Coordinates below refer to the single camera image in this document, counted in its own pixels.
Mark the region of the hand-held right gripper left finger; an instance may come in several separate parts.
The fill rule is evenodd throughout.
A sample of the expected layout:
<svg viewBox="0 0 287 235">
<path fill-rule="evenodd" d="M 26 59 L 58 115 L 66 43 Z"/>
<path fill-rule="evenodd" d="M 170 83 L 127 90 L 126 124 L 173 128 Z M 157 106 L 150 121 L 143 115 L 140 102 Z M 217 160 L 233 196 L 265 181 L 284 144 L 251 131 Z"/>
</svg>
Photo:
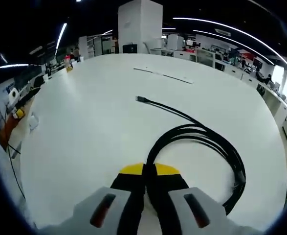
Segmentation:
<svg viewBox="0 0 287 235">
<path fill-rule="evenodd" d="M 110 187 L 101 187 L 78 203 L 70 218 L 46 226 L 41 235 L 135 235 L 144 208 L 144 164 L 120 170 Z"/>
</svg>

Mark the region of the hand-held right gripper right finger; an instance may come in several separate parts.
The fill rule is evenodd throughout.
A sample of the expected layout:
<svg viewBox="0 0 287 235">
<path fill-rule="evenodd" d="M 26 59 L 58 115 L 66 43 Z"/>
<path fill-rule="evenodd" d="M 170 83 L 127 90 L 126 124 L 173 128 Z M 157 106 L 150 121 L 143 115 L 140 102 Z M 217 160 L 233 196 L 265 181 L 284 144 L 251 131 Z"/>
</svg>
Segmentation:
<svg viewBox="0 0 287 235">
<path fill-rule="evenodd" d="M 164 164 L 146 165 L 146 188 L 164 235 L 257 235 L 236 224 L 225 208 L 197 187 L 189 187 L 180 172 Z"/>
</svg>

